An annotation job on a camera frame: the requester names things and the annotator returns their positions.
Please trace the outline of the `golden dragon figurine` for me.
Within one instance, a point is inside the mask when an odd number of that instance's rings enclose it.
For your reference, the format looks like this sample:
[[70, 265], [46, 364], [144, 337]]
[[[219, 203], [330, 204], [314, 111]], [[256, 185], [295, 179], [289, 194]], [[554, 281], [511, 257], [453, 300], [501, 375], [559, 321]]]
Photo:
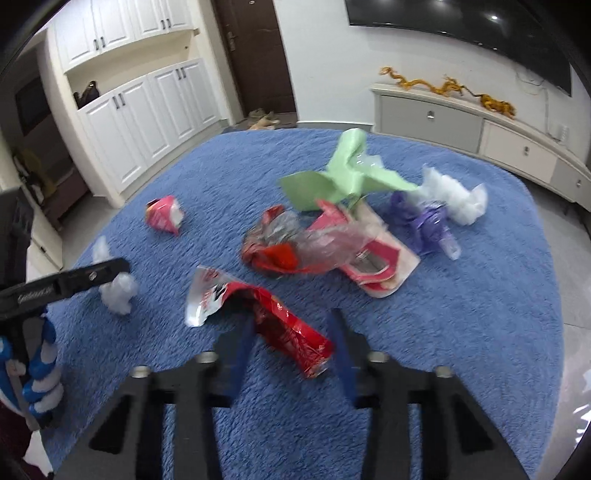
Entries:
[[457, 93], [460, 96], [464, 95], [464, 87], [454, 78], [445, 77], [445, 81], [441, 86], [436, 86], [424, 79], [407, 79], [402, 74], [399, 74], [390, 66], [384, 66], [380, 69], [379, 74], [384, 77], [389, 77], [396, 82], [396, 85], [405, 90], [411, 90], [415, 87], [424, 87], [430, 93], [448, 97], [453, 93]]

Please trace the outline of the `pink white package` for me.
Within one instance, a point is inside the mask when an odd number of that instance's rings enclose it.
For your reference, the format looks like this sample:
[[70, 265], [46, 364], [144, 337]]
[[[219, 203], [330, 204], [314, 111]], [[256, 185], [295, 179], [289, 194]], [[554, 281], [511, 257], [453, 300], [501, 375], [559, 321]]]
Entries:
[[374, 236], [351, 263], [339, 268], [370, 297], [382, 299], [394, 294], [419, 266], [420, 257], [394, 237], [365, 200], [356, 203], [353, 212], [327, 200], [317, 204], [322, 215], [311, 224], [312, 230], [356, 223]]

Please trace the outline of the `small purple plastic wrapper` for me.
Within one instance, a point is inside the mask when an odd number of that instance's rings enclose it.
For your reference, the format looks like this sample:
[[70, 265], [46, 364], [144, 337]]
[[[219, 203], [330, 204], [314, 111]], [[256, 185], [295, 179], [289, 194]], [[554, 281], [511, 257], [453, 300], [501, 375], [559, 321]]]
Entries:
[[442, 252], [449, 259], [460, 258], [462, 249], [448, 226], [448, 209], [441, 202], [415, 205], [406, 192], [391, 196], [394, 220], [413, 233], [412, 250], [419, 256]]

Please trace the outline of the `white crumpled tissue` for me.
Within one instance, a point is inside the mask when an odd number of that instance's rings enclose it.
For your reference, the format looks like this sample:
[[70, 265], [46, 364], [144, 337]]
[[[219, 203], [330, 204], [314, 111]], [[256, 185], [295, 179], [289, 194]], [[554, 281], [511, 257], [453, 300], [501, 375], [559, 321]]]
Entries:
[[[112, 259], [105, 236], [99, 237], [94, 243], [92, 259], [95, 264]], [[131, 312], [131, 299], [138, 294], [139, 285], [131, 273], [121, 272], [110, 283], [101, 285], [99, 291], [107, 309], [124, 316]]]

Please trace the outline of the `golden tiger figurine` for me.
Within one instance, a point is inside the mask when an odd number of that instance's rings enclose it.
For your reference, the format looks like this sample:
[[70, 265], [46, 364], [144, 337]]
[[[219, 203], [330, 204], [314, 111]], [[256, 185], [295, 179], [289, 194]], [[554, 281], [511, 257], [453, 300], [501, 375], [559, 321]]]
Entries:
[[478, 98], [481, 106], [486, 110], [497, 112], [510, 119], [515, 118], [516, 108], [510, 102], [498, 100], [486, 93], [474, 93], [467, 86], [463, 86], [463, 89], [469, 92], [473, 97]]

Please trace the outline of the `white cabinet doors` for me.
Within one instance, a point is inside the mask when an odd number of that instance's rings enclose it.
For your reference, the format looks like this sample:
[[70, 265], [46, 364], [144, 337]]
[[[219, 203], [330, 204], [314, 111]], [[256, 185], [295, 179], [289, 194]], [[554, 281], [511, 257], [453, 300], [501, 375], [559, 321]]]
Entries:
[[115, 207], [221, 128], [186, 1], [69, 1], [38, 64], [58, 130], [90, 191]]

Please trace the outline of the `dark brown entrance door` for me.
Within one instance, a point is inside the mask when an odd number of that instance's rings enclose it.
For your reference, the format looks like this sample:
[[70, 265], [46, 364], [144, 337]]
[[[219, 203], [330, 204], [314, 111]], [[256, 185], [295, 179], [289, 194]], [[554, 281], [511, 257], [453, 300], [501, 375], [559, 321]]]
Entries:
[[213, 9], [243, 111], [296, 112], [273, 1], [221, 0]]

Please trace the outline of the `red foil wrapper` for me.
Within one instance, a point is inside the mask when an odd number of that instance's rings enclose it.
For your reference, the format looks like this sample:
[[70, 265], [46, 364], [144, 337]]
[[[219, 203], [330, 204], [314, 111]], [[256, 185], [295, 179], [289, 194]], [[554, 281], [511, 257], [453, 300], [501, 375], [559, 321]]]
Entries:
[[245, 232], [240, 258], [270, 276], [322, 274], [355, 260], [376, 237], [374, 228], [356, 221], [304, 228], [296, 212], [276, 205]]

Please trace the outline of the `blue fuzzy blanket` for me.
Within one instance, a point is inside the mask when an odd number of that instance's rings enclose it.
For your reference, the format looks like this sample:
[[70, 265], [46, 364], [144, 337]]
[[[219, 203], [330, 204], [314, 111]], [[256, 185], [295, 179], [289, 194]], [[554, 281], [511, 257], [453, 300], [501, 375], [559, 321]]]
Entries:
[[[405, 179], [425, 165], [473, 187], [483, 183], [483, 217], [455, 227], [461, 257], [425, 257], [392, 296], [374, 299], [338, 271], [271, 279], [239, 258], [242, 236], [266, 208], [284, 202], [280, 178], [318, 170], [339, 140], [332, 130], [222, 134], [147, 185], [104, 228], [111, 252], [126, 258], [139, 285], [130, 314], [110, 313], [96, 291], [54, 304], [65, 394], [44, 433], [59, 467], [81, 432], [137, 365], [164, 370], [211, 347], [240, 321], [228, 309], [204, 326], [184, 322], [197, 266], [269, 289], [318, 331], [342, 310], [370, 346], [421, 370], [451, 367], [501, 431], [529, 475], [551, 436], [563, 370], [561, 302], [549, 245], [524, 184], [489, 163], [417, 142], [372, 135], [370, 153]], [[146, 205], [174, 196], [184, 213], [178, 235], [145, 222]]]

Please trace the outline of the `white crumpled plastic bag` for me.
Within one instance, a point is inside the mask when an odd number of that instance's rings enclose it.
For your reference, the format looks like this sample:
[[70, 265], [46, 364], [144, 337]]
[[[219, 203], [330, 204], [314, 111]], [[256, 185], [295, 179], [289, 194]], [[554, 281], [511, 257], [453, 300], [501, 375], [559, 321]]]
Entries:
[[457, 179], [427, 165], [423, 167], [423, 183], [409, 193], [409, 198], [418, 206], [444, 204], [448, 216], [463, 226], [473, 225], [488, 207], [488, 191], [483, 183], [469, 190]]

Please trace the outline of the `grey white TV cabinet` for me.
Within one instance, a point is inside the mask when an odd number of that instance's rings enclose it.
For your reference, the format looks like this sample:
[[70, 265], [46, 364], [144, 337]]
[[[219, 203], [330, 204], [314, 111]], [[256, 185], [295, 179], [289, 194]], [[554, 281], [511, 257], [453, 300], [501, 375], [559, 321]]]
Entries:
[[590, 170], [528, 125], [466, 101], [377, 83], [376, 133], [420, 140], [486, 160], [590, 209]]

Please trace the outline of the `black wall television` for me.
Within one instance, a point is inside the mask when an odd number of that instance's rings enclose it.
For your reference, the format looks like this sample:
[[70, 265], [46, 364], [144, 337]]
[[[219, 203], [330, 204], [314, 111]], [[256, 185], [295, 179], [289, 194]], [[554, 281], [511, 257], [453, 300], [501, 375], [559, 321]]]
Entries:
[[569, 60], [521, 1], [351, 0], [346, 12], [352, 26], [446, 35], [494, 51], [572, 94]]

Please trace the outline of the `pair of slippers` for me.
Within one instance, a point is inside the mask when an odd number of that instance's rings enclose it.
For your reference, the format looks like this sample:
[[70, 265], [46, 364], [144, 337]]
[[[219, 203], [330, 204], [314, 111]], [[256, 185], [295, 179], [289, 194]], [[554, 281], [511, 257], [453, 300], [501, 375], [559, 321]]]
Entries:
[[274, 130], [280, 125], [280, 119], [273, 112], [267, 113], [262, 108], [249, 112], [249, 130]]

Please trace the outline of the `red snack wrapper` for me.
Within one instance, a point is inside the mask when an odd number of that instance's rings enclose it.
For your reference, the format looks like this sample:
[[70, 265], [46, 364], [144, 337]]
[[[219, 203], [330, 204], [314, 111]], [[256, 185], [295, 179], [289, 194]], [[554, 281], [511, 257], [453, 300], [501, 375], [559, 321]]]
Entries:
[[327, 337], [298, 318], [269, 290], [222, 270], [197, 267], [187, 294], [185, 325], [204, 326], [209, 317], [232, 301], [240, 301], [252, 311], [256, 333], [293, 360], [304, 377], [317, 378], [327, 370], [334, 351]]

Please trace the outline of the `green crumpled paper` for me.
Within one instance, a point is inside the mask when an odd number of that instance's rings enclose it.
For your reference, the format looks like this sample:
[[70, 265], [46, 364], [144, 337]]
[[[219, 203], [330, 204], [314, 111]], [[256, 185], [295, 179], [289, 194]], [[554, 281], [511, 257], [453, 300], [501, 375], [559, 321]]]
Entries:
[[291, 206], [301, 212], [321, 209], [321, 202], [356, 203], [376, 192], [412, 192], [419, 186], [384, 167], [380, 155], [367, 152], [367, 133], [346, 130], [322, 171], [301, 171], [280, 178], [280, 187]]

